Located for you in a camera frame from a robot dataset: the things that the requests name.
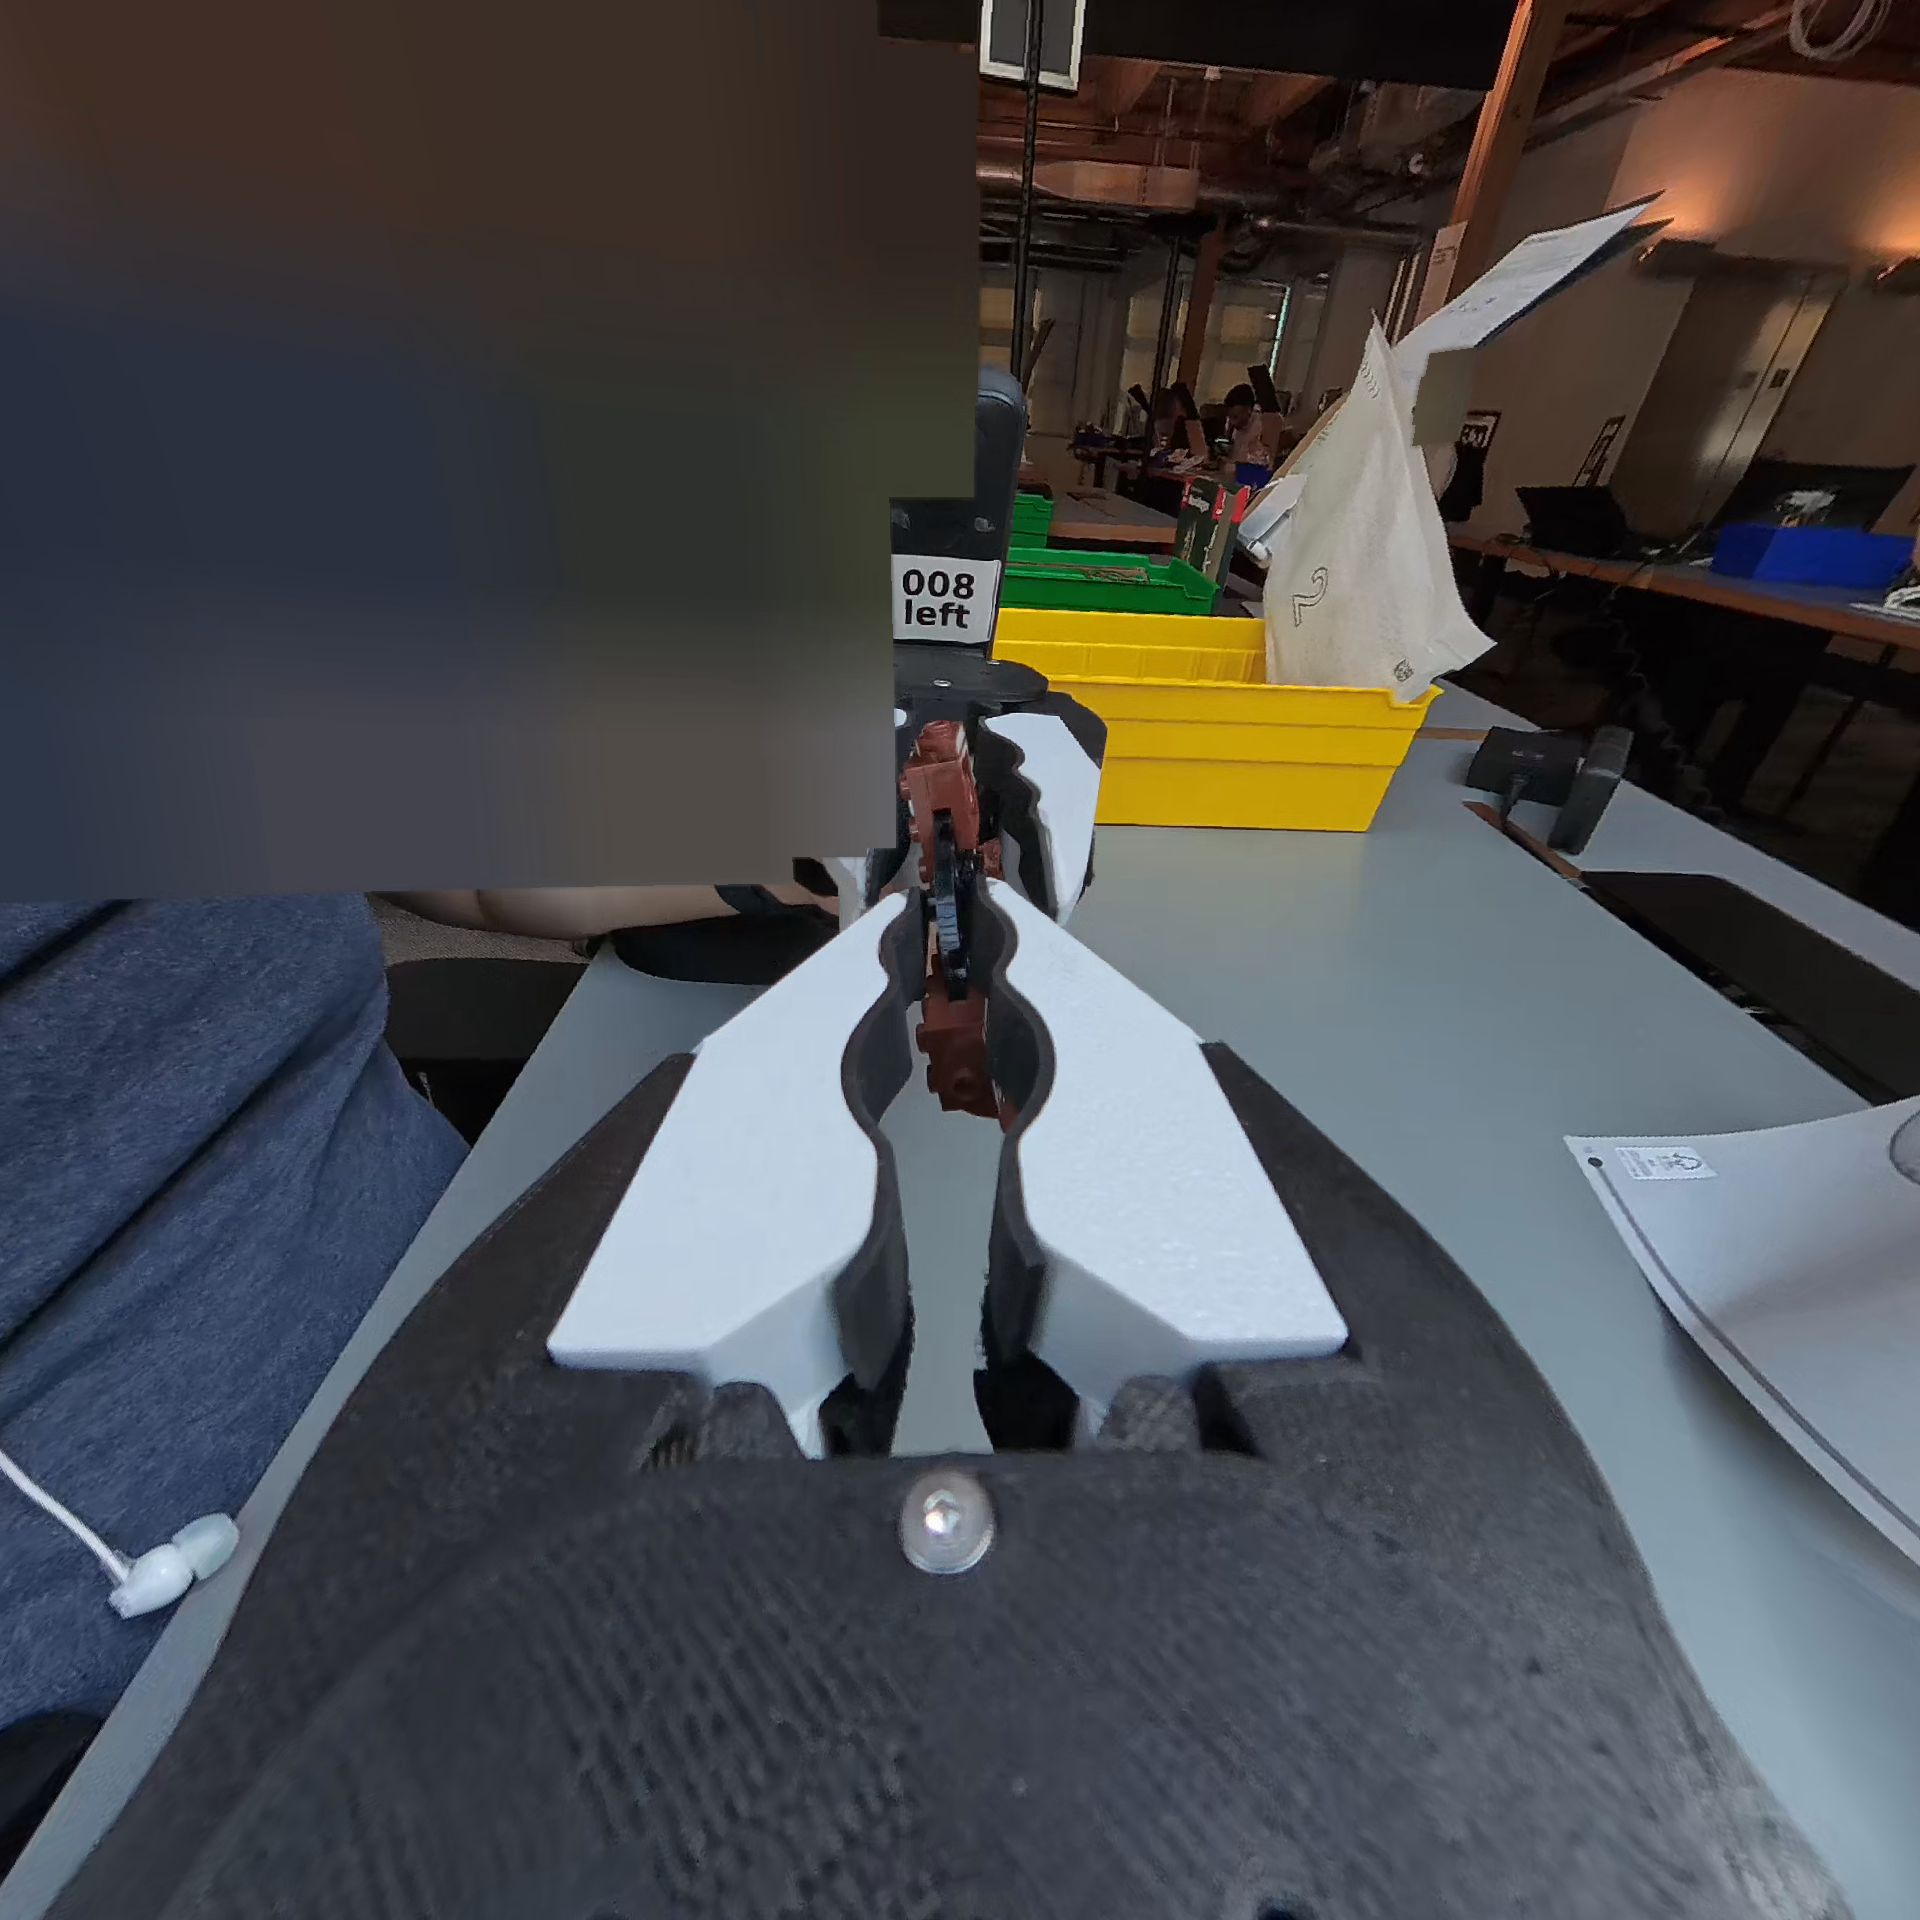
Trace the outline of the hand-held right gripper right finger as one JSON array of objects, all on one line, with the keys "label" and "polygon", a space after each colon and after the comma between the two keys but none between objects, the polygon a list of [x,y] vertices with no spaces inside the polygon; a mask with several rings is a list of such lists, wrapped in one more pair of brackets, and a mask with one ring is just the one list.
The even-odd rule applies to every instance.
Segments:
[{"label": "hand-held right gripper right finger", "polygon": [[1201,1038],[1011,887],[982,890],[1007,1115],[983,1346],[1069,1388],[1347,1346]]}]

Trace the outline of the brown black brick assembly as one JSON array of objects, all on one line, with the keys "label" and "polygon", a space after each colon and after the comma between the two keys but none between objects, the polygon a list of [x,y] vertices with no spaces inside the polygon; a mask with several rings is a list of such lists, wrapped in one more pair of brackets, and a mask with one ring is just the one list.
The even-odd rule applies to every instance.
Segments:
[{"label": "brown black brick assembly", "polygon": [[899,773],[908,867],[924,897],[924,996],[918,1044],[927,1088],[949,1114],[1013,1123],[988,1066],[988,968],[975,959],[975,910],[1003,878],[993,799],[973,775],[965,723],[924,723]]}]

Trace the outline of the grey desk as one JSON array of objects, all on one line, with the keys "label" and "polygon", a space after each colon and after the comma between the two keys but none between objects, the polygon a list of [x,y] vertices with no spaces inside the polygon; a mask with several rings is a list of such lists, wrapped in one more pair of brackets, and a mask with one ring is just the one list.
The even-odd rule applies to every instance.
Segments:
[{"label": "grey desk", "polygon": [[[1464,811],[1449,694],[1367,833],[1100,827],[1073,933],[1231,1044],[1406,1207],[1505,1318],[1635,1535],[1734,1739],[1846,1891],[1916,1916],[1916,1566],[1793,1455],[1655,1302],[1566,1138],[1691,1138],[1832,1118],[1859,1096]],[[1605,871],[1724,877],[1916,985],[1916,934],[1623,792]],[[657,1068],[742,1003],[600,959],[472,1150],[250,1515],[271,1534],[372,1355],[443,1268]],[[910,1455],[983,1453],[973,1403],[988,1130],[913,1083],[886,1115],[918,1351]],[[210,1586],[159,1641],[98,1761],[6,1882],[41,1916],[129,1803],[236,1612]]]}]

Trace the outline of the yellow plastic bin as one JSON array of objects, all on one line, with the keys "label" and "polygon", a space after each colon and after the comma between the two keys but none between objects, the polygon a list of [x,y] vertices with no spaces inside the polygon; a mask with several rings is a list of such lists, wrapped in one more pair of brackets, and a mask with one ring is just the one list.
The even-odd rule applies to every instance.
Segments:
[{"label": "yellow plastic bin", "polygon": [[1100,825],[1366,833],[1439,698],[1271,685],[1240,616],[1003,608],[997,658],[1106,722]]}]

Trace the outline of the green red carton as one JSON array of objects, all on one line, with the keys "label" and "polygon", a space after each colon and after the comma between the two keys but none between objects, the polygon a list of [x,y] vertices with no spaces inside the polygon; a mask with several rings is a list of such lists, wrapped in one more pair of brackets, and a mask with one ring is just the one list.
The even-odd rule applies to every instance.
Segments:
[{"label": "green red carton", "polygon": [[1239,527],[1244,526],[1252,490],[1234,477],[1189,477],[1183,512],[1175,526],[1171,559],[1198,580],[1221,591],[1231,573]]}]

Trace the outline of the white numbered paper bag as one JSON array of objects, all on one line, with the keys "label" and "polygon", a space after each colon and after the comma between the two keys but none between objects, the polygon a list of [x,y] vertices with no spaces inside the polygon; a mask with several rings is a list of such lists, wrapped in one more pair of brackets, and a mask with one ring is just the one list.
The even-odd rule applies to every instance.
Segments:
[{"label": "white numbered paper bag", "polygon": [[1285,479],[1299,491],[1264,588],[1271,685],[1380,690],[1408,707],[1493,649],[1463,601],[1380,323]]}]

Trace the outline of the white framed light panel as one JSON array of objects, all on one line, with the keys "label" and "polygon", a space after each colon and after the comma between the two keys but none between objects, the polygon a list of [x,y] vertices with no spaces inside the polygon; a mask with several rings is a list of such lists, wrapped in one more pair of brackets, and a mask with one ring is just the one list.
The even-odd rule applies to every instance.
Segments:
[{"label": "white framed light panel", "polygon": [[1043,90],[1073,94],[1081,86],[1086,2],[982,2],[979,72],[1022,84],[1039,48],[1034,75]]}]

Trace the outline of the black rounded device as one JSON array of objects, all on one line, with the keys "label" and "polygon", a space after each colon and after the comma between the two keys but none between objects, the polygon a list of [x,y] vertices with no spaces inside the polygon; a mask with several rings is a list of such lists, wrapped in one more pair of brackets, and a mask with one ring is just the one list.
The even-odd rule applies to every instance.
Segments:
[{"label": "black rounded device", "polygon": [[1548,827],[1552,852],[1570,857],[1586,852],[1612,798],[1621,792],[1632,747],[1635,737],[1627,728],[1605,726],[1595,732],[1586,750],[1576,755],[1566,794],[1556,806]]}]

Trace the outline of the person in navy shirt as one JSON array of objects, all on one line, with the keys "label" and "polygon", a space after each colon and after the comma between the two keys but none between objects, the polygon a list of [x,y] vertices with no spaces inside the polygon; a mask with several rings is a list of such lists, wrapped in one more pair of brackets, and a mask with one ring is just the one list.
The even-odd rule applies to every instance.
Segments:
[{"label": "person in navy shirt", "polygon": [[467,1157],[362,895],[3,913],[6,1458],[112,1548],[238,1518]]}]

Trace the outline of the black laptop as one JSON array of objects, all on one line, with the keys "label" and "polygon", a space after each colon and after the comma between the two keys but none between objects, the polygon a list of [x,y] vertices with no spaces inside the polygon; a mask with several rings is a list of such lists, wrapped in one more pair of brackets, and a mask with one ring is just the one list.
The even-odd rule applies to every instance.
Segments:
[{"label": "black laptop", "polygon": [[1641,536],[1605,485],[1521,488],[1524,542],[1584,560],[1625,560]]}]

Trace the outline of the white instruction booklet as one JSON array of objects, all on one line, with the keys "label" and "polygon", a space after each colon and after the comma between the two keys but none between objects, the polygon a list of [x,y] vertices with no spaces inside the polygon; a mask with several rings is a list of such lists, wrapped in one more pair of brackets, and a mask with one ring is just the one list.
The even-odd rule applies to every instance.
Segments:
[{"label": "white instruction booklet", "polygon": [[1919,1561],[1919,1101],[1566,1150],[1670,1320]]}]

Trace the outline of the white printed paper sheet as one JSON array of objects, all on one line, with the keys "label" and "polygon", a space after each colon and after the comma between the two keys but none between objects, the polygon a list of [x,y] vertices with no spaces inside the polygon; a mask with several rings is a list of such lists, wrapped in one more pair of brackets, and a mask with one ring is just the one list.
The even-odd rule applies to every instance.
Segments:
[{"label": "white printed paper sheet", "polygon": [[1401,340],[1395,363],[1403,377],[1420,382],[1434,355],[1485,349],[1584,276],[1648,244],[1668,228],[1668,220],[1654,214],[1659,201],[1662,192],[1654,192],[1584,224],[1544,229],[1518,242]]}]

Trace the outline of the white earphones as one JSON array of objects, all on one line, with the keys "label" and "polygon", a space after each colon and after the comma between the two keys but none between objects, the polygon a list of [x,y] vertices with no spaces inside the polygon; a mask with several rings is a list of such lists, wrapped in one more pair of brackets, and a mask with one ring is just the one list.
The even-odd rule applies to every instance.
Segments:
[{"label": "white earphones", "polygon": [[239,1548],[239,1528],[228,1512],[201,1515],[145,1554],[129,1557],[34,1479],[11,1455],[3,1477],[45,1518],[75,1539],[108,1579],[108,1605],[120,1619],[143,1619],[176,1607],[190,1593],[224,1571]]}]

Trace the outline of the wooden workbench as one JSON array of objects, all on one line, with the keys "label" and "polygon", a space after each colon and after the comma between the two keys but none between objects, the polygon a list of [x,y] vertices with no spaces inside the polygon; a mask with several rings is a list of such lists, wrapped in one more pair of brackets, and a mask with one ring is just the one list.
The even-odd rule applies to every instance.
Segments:
[{"label": "wooden workbench", "polygon": [[1449,542],[1458,555],[1482,560],[1479,588],[1497,591],[1507,573],[1542,573],[1553,578],[1605,583],[1639,594],[1667,597],[1693,606],[1714,606],[1743,616],[1789,621],[1826,638],[1919,653],[1919,625],[1882,603],[1869,603],[1854,588],[1810,583],[1757,583],[1730,573],[1714,573],[1693,563],[1632,563],[1595,560],[1562,550],[1539,550],[1524,540],[1478,538],[1454,530]]}]

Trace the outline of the blue plastic bin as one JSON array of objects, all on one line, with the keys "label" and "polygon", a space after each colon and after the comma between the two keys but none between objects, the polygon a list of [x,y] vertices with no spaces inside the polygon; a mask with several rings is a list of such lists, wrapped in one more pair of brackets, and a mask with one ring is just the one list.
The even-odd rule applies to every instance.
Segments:
[{"label": "blue plastic bin", "polygon": [[1884,594],[1910,566],[1912,536],[1846,526],[1732,522],[1716,532],[1712,573],[1724,578]]}]

